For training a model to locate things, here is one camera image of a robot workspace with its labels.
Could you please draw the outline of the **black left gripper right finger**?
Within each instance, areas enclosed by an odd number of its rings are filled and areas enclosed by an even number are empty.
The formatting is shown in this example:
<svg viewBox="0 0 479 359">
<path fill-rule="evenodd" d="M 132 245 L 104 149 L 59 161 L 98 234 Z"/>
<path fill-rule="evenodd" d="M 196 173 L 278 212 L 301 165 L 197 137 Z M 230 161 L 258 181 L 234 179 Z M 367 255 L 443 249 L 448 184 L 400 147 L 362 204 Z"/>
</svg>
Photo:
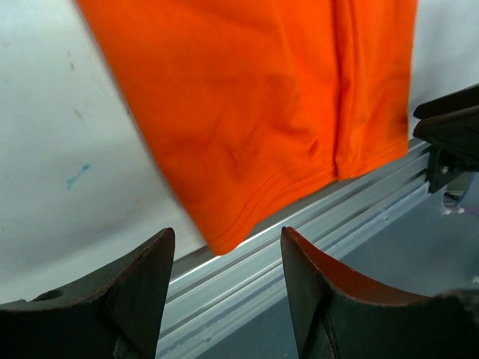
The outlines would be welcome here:
<svg viewBox="0 0 479 359">
<path fill-rule="evenodd" d="M 281 256 L 300 358 L 477 358 L 478 291 L 433 297 L 355 271 L 292 227 Z"/>
</svg>

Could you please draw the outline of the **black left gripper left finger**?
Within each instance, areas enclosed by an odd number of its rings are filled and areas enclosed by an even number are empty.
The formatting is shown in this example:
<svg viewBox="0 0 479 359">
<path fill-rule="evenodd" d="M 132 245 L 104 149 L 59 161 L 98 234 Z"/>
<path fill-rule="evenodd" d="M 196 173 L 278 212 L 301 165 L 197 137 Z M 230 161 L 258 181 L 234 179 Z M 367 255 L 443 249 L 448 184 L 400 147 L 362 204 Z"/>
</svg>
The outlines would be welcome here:
<svg viewBox="0 0 479 359">
<path fill-rule="evenodd" d="M 31 301 L 1 305 L 2 358 L 154 358 L 175 233 Z"/>
</svg>

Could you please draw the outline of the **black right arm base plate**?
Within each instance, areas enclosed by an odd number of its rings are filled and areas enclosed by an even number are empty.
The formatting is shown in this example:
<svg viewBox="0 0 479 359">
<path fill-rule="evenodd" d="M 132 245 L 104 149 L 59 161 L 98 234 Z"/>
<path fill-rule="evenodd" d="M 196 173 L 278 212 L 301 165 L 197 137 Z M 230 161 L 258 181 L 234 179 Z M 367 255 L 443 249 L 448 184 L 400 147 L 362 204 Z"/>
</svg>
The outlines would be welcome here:
<svg viewBox="0 0 479 359">
<path fill-rule="evenodd" d="M 434 194 L 466 171 L 465 160 L 439 147 L 431 146 L 426 169 L 428 192 Z"/>
</svg>

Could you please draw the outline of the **orange t shirt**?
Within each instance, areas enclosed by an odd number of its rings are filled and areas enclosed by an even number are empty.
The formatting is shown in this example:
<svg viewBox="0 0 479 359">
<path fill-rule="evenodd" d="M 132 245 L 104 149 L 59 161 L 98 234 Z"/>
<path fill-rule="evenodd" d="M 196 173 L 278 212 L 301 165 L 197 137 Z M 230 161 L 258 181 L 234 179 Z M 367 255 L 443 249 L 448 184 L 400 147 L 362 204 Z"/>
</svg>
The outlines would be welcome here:
<svg viewBox="0 0 479 359">
<path fill-rule="evenodd" d="M 80 1 L 214 254 L 404 156 L 416 1 Z"/>
</svg>

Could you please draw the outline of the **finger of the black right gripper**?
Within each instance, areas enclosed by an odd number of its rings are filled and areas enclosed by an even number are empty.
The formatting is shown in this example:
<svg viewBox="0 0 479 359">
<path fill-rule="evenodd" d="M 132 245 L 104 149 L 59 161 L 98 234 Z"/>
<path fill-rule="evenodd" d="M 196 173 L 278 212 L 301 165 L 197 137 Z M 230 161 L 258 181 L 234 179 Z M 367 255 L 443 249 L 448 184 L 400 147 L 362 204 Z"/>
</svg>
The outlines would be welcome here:
<svg viewBox="0 0 479 359">
<path fill-rule="evenodd" d="M 478 88 L 476 84 L 420 104 L 414 110 L 414 117 L 426 119 L 478 106 Z"/>
<path fill-rule="evenodd" d="M 478 166 L 478 107 L 439 112 L 418 106 L 414 115 L 420 120 L 413 135 L 448 153 L 460 157 L 470 167 Z"/>
</svg>

